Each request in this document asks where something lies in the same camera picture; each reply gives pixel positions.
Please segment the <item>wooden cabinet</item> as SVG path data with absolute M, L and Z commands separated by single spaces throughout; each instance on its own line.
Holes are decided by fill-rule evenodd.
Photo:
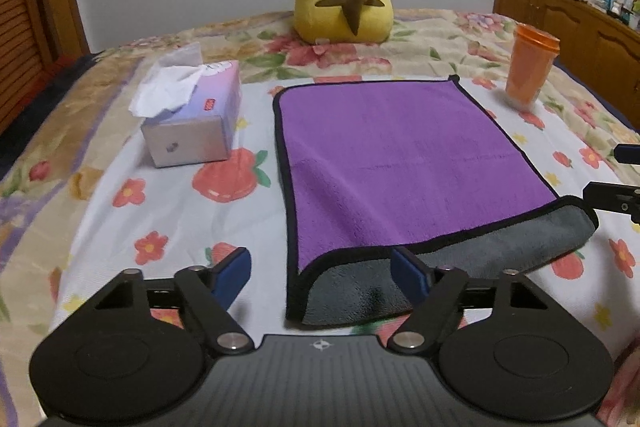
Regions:
M 560 40 L 559 63 L 639 127 L 639 34 L 578 0 L 494 0 L 494 12 Z

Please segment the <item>purple tissue box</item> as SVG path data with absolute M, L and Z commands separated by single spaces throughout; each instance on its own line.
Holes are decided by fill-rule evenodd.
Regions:
M 166 168 L 228 159 L 240 105 L 239 63 L 207 63 L 196 42 L 162 55 L 128 110 L 154 166 Z

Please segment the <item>orange plastic cup with lid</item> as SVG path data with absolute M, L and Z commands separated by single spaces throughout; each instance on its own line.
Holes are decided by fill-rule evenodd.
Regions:
M 506 78 L 506 101 L 518 110 L 531 109 L 559 54 L 558 38 L 535 26 L 518 23 Z

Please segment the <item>purple and grey towel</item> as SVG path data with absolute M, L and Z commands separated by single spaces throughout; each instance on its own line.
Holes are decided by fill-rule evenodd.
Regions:
M 406 313 L 390 274 L 396 247 L 494 279 L 539 269 L 597 231 L 594 210 L 556 193 L 458 77 L 307 84 L 272 107 L 292 322 Z

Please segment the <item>white floral cloth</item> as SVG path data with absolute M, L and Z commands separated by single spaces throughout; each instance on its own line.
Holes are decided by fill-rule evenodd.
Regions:
M 256 270 L 234 305 L 255 335 L 284 329 L 285 210 L 273 143 L 277 83 L 243 90 L 240 155 L 212 174 L 198 167 L 157 169 L 140 134 L 130 136 L 89 200 L 61 277 L 53 323 L 60 324 L 123 269 L 168 277 L 209 265 L 234 246 L 250 250 Z M 613 351 L 639 332 L 639 229 L 600 214 L 596 235 L 574 254 L 535 272 L 545 291 Z

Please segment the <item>wooden louvered wardrobe door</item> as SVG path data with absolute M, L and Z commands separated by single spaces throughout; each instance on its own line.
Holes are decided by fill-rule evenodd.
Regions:
M 1 128 L 88 53 L 77 0 L 1 0 Z

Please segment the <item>floral bed blanket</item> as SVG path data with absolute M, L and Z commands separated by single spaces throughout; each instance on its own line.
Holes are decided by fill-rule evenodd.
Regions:
M 134 90 L 182 46 L 199 43 L 207 62 L 238 61 L 244 87 L 273 81 L 277 93 L 296 83 L 458 75 L 558 193 L 579 194 L 593 180 L 637 184 L 638 170 L 613 150 L 638 134 L 562 70 L 529 114 L 500 103 L 514 27 L 500 15 L 403 10 L 386 43 L 306 44 L 290 14 L 274 13 L 138 40 L 63 72 L 1 138 L 2 424 L 40 421 L 28 361 L 57 325 L 73 240 L 102 176 L 139 134 L 128 110 Z

